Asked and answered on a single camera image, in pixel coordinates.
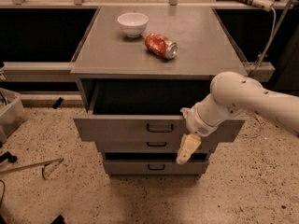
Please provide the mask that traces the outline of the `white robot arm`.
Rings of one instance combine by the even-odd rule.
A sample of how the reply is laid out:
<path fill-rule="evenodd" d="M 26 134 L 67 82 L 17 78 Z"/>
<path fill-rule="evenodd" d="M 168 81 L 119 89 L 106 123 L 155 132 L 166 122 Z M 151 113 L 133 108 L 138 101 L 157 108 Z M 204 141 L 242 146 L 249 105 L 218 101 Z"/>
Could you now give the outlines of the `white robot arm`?
<path fill-rule="evenodd" d="M 297 96 L 267 90 L 256 79 L 235 72 L 217 74 L 209 90 L 209 95 L 201 102 L 180 109 L 189 133 L 181 138 L 177 164 L 185 164 L 201 146 L 203 137 L 210 136 L 223 122 L 245 110 L 299 135 Z"/>

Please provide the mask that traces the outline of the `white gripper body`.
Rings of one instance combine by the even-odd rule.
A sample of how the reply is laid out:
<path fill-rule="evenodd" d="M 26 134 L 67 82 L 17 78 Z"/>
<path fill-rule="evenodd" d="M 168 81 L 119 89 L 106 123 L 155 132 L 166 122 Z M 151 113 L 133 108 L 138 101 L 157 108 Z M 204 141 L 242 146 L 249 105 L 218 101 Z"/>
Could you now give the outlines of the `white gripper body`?
<path fill-rule="evenodd" d="M 218 105 L 196 103 L 187 113 L 186 126 L 190 133 L 207 137 L 224 122 L 224 111 Z"/>

